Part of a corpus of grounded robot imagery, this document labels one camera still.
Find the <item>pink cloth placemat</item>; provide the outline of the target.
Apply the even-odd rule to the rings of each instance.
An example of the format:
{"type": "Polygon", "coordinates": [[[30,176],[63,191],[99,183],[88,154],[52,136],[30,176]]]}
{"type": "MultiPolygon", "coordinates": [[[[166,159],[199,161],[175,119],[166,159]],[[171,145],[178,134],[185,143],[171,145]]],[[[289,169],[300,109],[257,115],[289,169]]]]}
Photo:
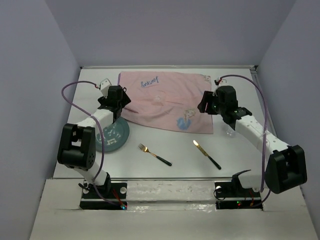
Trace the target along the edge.
{"type": "Polygon", "coordinates": [[[145,127],[193,134],[212,134],[213,119],[198,105],[212,88],[209,75],[172,71],[122,71],[118,84],[131,102],[121,116],[145,127]]]}

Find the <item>teal ceramic plate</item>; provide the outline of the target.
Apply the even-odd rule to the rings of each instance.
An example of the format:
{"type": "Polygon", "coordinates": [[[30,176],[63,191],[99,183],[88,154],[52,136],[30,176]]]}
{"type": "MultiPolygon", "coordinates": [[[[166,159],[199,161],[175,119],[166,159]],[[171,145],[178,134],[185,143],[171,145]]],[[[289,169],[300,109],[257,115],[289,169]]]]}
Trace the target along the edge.
{"type": "Polygon", "coordinates": [[[119,117],[115,123],[102,130],[104,139],[104,152],[111,153],[120,149],[128,140],[130,127],[128,122],[119,117]]]}

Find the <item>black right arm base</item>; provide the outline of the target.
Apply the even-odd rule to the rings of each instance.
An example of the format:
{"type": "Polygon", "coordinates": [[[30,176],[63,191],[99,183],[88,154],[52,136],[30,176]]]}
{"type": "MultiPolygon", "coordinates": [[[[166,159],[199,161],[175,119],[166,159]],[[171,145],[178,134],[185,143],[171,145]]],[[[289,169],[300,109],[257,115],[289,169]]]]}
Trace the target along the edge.
{"type": "Polygon", "coordinates": [[[215,182],[213,196],[217,210],[263,209],[259,192],[245,188],[236,189],[230,181],[215,182]]]}

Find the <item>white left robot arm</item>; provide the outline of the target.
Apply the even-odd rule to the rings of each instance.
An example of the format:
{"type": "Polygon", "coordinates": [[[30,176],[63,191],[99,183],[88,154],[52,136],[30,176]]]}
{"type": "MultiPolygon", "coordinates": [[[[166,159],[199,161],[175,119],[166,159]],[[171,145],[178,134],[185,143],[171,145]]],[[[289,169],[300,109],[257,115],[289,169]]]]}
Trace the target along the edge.
{"type": "Polygon", "coordinates": [[[80,173],[94,185],[94,193],[104,198],[111,191],[110,175],[103,170],[103,160],[96,162],[96,153],[116,150],[127,141],[129,125],[121,113],[131,100],[120,85],[101,83],[97,88],[102,94],[98,109],[86,111],[87,118],[78,123],[63,126],[57,161],[80,173]]]}

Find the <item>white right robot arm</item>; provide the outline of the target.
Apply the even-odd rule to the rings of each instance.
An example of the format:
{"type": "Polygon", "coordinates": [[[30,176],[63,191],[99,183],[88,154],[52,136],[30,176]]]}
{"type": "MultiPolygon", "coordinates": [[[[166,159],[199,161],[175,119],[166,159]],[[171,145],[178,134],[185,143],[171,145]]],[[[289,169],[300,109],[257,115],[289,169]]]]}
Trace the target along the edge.
{"type": "Polygon", "coordinates": [[[265,130],[247,108],[238,105],[236,90],[232,86],[205,91],[197,108],[200,113],[220,115],[224,123],[263,154],[266,166],[261,180],[272,193],[280,194],[307,182],[303,148],[291,146],[265,130]]]}

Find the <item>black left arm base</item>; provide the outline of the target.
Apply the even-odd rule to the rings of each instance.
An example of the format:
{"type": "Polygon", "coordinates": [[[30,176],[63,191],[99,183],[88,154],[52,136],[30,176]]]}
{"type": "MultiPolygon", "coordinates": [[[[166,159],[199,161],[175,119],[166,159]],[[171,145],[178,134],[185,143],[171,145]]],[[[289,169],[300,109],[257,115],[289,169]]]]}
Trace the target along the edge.
{"type": "Polygon", "coordinates": [[[110,187],[97,186],[98,192],[92,184],[78,183],[81,188],[79,208],[82,210],[127,210],[127,183],[123,181],[111,181],[110,187]]]}

